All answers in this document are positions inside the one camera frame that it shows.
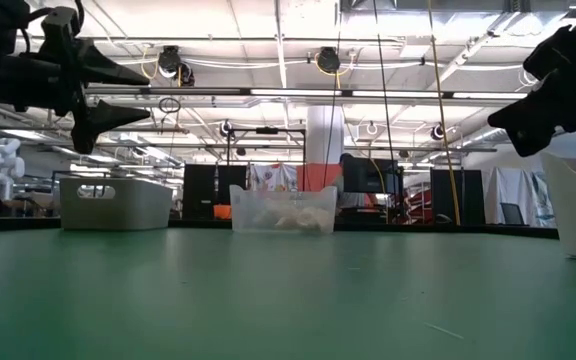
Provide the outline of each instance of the white pillar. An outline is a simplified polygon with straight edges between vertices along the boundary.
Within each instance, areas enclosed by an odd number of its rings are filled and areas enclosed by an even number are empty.
[[[338,163],[339,157],[344,152],[344,117],[341,107],[335,106],[333,111],[332,106],[311,106],[308,108],[307,120],[306,162]]]

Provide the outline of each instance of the white robot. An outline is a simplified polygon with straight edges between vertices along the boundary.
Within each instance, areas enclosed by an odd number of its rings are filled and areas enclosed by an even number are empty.
[[[26,172],[24,160],[17,157],[21,142],[17,139],[0,139],[0,198],[12,200],[14,179],[19,179]]]

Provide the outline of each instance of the transparent bin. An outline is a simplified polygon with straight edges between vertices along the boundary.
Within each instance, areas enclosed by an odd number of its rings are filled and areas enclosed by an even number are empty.
[[[168,226],[172,189],[134,179],[61,179],[61,227],[148,230]]]
[[[246,191],[230,186],[235,232],[313,232],[330,234],[335,226],[337,188],[320,192]]]

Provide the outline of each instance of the green table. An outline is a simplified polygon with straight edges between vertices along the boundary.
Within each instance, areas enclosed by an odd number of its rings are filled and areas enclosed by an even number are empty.
[[[477,234],[1,232],[0,359],[576,359],[576,260]]]

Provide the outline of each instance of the white curtain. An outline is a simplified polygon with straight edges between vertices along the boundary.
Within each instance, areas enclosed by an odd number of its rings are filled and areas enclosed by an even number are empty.
[[[297,167],[293,165],[251,165],[250,176],[254,191],[297,191]]]
[[[526,225],[556,227],[542,172],[493,168],[482,171],[486,222],[504,224],[502,203],[516,204]]]

